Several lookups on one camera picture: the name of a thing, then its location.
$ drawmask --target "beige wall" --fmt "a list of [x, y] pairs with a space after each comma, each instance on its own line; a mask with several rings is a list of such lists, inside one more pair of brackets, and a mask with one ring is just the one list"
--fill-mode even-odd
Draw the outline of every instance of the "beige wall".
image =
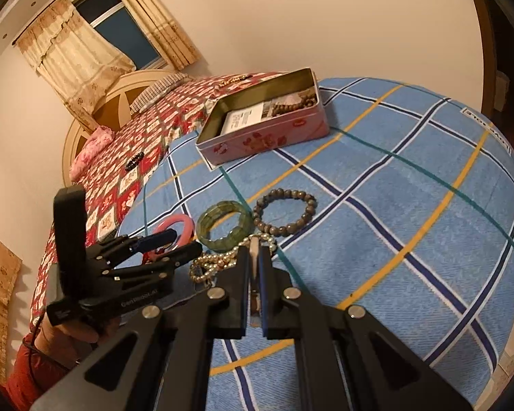
[[[195, 74], [292, 70], [427, 86], [480, 109], [482, 52], [472, 0], [162, 0], [205, 59]], [[72, 118], [17, 49], [0, 56], [0, 240], [23, 259], [12, 347], [62, 186]]]
[[162, 0], [213, 74], [292, 70], [420, 84], [481, 108], [473, 0]]

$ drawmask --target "bed headboard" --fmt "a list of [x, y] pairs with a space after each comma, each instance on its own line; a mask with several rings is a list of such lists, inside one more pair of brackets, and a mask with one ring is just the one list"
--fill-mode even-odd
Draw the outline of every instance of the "bed headboard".
[[[129, 106], [148, 86], [171, 74], [165, 70], [140, 70], [122, 75], [103, 99], [97, 104], [93, 117], [97, 123], [119, 131], [132, 118]], [[77, 120], [69, 128], [63, 148], [63, 182], [64, 186], [72, 185], [69, 170], [74, 158], [80, 153], [89, 138]]]

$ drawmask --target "blue bedspread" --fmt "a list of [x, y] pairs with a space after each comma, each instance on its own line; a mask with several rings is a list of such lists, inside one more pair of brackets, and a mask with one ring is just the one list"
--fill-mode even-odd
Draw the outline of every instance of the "blue bedspread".
[[[423, 88], [339, 78], [320, 89], [328, 137], [211, 170], [196, 133], [184, 136], [120, 233], [150, 233], [172, 213], [196, 220], [224, 199], [253, 207], [272, 188], [311, 193], [316, 215], [279, 238], [274, 264], [323, 303], [365, 306], [475, 403], [514, 321], [514, 151], [486, 117]], [[276, 201], [264, 221], [284, 225], [302, 207]], [[164, 305], [194, 292], [187, 271], [178, 270]], [[208, 410], [300, 409], [294, 348], [260, 329], [216, 342], [212, 367]]]

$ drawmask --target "metal bolt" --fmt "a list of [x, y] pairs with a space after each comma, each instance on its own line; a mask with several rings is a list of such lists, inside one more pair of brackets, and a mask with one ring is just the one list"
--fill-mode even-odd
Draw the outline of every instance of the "metal bolt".
[[160, 314], [160, 308], [158, 306], [145, 306], [143, 308], [143, 317], [145, 318], [156, 318]]
[[208, 290], [208, 298], [211, 300], [220, 300], [225, 296], [225, 289], [222, 287], [212, 287]]
[[288, 300], [296, 300], [301, 296], [301, 291], [297, 289], [296, 287], [288, 287], [284, 289], [284, 296]]
[[366, 310], [357, 304], [354, 304], [354, 306], [350, 306], [348, 308], [348, 315], [350, 315], [352, 318], [363, 318], [365, 314]]

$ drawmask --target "red checkered bedsheet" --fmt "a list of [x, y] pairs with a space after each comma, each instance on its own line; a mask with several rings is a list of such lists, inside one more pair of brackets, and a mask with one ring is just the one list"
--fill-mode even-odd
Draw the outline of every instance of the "red checkered bedsheet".
[[[253, 74], [249, 79], [225, 86], [223, 84], [237, 74], [185, 83], [125, 125], [79, 182], [86, 189], [86, 246], [104, 238], [120, 225], [143, 185], [164, 157], [170, 142], [199, 127], [206, 120], [204, 105], [207, 100], [230, 94], [275, 75], [278, 73]], [[145, 152], [144, 159], [127, 173], [124, 170], [125, 163], [140, 151]], [[52, 227], [38, 269], [30, 308], [31, 327], [44, 310], [48, 269], [56, 262]]]

